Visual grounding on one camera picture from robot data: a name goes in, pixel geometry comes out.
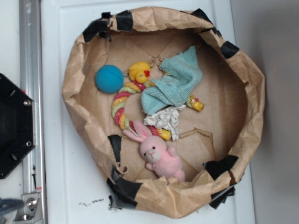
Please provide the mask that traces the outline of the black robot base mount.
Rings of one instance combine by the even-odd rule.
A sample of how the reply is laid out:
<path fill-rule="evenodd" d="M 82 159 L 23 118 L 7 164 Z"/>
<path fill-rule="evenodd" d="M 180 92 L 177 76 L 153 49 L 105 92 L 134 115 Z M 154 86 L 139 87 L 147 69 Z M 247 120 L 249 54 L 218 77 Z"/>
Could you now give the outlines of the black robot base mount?
<path fill-rule="evenodd" d="M 0 178 L 7 178 L 34 148 L 34 101 L 0 75 Z"/>

